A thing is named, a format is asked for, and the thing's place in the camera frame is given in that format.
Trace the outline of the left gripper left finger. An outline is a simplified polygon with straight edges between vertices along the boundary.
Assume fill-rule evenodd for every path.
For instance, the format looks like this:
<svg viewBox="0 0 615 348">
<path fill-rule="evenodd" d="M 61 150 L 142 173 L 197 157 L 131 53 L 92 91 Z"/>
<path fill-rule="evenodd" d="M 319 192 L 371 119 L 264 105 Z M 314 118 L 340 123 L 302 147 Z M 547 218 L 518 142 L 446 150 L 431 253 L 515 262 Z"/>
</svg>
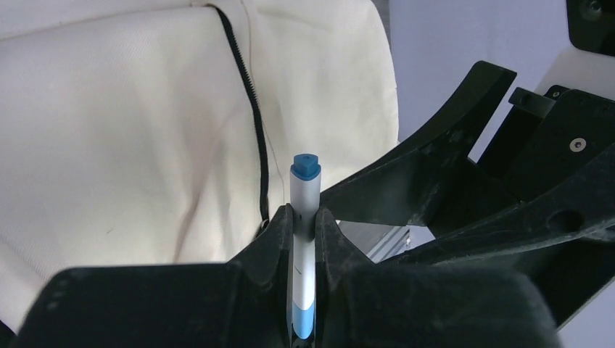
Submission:
<svg viewBox="0 0 615 348">
<path fill-rule="evenodd" d="M 289 347 L 292 209 L 225 263 L 71 268 L 45 285 L 13 347 Z"/>
</svg>

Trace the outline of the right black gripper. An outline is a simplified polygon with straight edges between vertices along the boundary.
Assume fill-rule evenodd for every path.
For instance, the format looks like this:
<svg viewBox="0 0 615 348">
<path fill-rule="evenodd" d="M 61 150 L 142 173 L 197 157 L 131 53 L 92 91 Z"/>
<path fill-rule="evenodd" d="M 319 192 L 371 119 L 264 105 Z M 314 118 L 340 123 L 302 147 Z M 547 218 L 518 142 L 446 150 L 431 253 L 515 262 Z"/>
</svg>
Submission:
<svg viewBox="0 0 615 348">
<path fill-rule="evenodd" d="M 479 161 L 468 159 L 516 72 L 474 63 L 415 133 L 326 189 L 337 220 L 425 226 L 435 240 L 385 265 L 510 268 L 539 288 L 558 326 L 614 279 L 614 102 L 552 86 L 548 111 L 512 109 Z"/>
</svg>

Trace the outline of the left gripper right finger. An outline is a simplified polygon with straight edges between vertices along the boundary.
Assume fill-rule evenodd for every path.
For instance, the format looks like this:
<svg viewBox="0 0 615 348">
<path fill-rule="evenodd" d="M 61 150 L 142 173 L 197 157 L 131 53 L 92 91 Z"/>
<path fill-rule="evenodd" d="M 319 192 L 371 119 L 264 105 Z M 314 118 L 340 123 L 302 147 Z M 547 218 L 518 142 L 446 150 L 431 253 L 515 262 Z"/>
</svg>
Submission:
<svg viewBox="0 0 615 348">
<path fill-rule="evenodd" d="M 317 347 L 559 347 L 534 284 L 509 270 L 374 263 L 325 208 Z"/>
</svg>

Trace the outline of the blue capped white marker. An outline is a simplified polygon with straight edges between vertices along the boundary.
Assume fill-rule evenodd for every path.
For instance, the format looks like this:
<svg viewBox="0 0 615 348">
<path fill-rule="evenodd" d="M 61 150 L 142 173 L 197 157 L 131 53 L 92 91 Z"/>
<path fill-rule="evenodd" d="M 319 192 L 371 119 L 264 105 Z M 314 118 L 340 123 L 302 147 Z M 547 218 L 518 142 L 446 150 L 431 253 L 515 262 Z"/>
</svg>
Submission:
<svg viewBox="0 0 615 348">
<path fill-rule="evenodd" d="M 307 340 L 315 325 L 315 217 L 320 207 L 321 165 L 314 154 L 298 154 L 290 167 L 293 211 L 292 328 Z"/>
</svg>

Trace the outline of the cream canvas backpack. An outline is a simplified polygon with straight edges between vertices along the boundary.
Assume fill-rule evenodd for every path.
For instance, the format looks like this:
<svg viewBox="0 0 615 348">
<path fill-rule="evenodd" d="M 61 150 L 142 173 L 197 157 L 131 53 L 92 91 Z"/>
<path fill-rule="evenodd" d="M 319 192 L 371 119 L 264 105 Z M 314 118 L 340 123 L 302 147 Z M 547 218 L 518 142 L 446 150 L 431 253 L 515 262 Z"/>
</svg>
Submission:
<svg viewBox="0 0 615 348">
<path fill-rule="evenodd" d="M 3 1 L 1 321 L 86 265 L 226 261 L 397 144 L 372 1 Z"/>
</svg>

